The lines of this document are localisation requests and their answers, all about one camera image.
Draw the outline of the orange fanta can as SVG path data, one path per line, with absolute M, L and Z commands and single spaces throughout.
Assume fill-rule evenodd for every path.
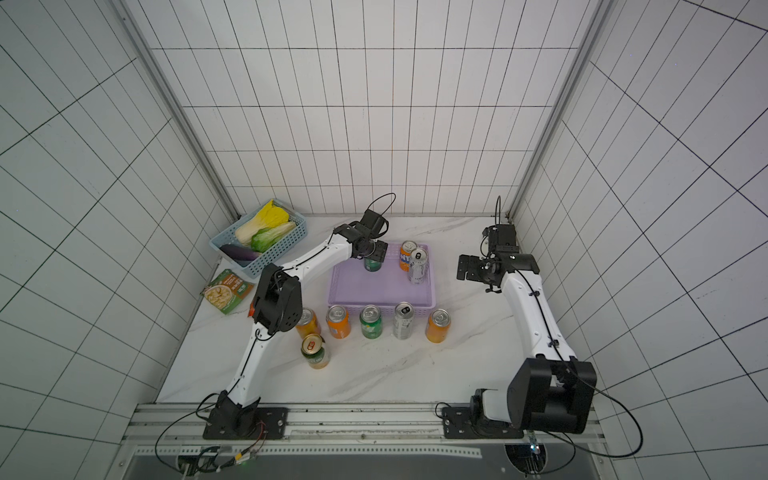
M 332 337 L 344 339 L 350 335 L 349 313 L 344 306 L 330 306 L 326 314 L 326 322 Z
M 417 247 L 417 243 L 413 240 L 406 240 L 401 244 L 399 248 L 399 266 L 403 271 L 409 271 L 411 254 Z

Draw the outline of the white monster can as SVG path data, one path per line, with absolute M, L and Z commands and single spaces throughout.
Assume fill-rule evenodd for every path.
M 413 306 L 408 302 L 399 303 L 394 310 L 393 335 L 399 340 L 410 337 L 414 321 Z
M 412 284 L 420 284 L 428 271 L 428 254 L 422 247 L 415 248 L 410 254 L 408 278 Z

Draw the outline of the orange Schweppes can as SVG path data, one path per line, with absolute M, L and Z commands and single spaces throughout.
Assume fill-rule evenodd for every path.
M 444 309 L 435 309 L 428 316 L 426 338 L 432 343 L 442 343 L 448 335 L 450 326 L 450 314 Z

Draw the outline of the green Sprite can small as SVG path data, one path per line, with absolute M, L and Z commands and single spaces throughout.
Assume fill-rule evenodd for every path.
M 376 305 L 365 306 L 359 315 L 362 334 L 365 338 L 376 339 L 383 332 L 381 310 Z

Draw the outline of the orange Fanta can front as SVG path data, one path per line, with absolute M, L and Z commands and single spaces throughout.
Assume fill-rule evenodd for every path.
M 332 337 L 344 339 L 350 335 L 349 313 L 344 306 L 330 306 L 326 314 L 326 322 Z

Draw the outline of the white Monster can front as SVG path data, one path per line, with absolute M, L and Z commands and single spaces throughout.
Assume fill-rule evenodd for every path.
M 410 337 L 414 321 L 413 306 L 408 302 L 399 303 L 394 310 L 393 335 L 399 340 Z

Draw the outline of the gold top green can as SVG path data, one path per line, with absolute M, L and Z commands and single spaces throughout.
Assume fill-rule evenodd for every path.
M 302 340 L 301 353 L 313 369 L 325 368 L 330 361 L 330 352 L 319 334 L 309 334 Z

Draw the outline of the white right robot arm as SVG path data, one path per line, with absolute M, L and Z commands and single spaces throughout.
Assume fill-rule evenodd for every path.
M 504 389 L 478 389 L 469 406 L 473 428 L 482 436 L 526 430 L 581 434 L 595 394 L 593 365 L 567 344 L 543 290 L 530 254 L 462 254 L 457 279 L 487 286 L 512 310 L 524 349 L 523 361 Z

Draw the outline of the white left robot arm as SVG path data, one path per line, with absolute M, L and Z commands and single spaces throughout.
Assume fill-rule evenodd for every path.
M 384 260 L 388 244 L 381 237 L 388 230 L 388 220 L 368 211 L 361 220 L 334 228 L 328 239 L 297 259 L 264 267 L 251 303 L 250 338 L 224 391 L 235 406 L 248 407 L 260 399 L 273 338 L 292 330 L 302 315 L 302 288 L 349 259 Z

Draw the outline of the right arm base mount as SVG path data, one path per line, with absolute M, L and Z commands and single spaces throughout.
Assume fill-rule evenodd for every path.
M 482 394 L 485 389 L 477 389 L 468 404 L 452 406 L 447 402 L 438 402 L 433 413 L 441 421 L 443 436 L 449 440 L 517 440 L 523 438 L 523 432 L 509 422 L 491 420 L 485 416 L 482 406 Z

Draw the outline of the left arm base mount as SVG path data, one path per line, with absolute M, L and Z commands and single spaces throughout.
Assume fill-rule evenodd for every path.
M 259 401 L 243 407 L 222 391 L 206 419 L 205 440 L 280 440 L 284 437 L 289 410 L 260 407 Z

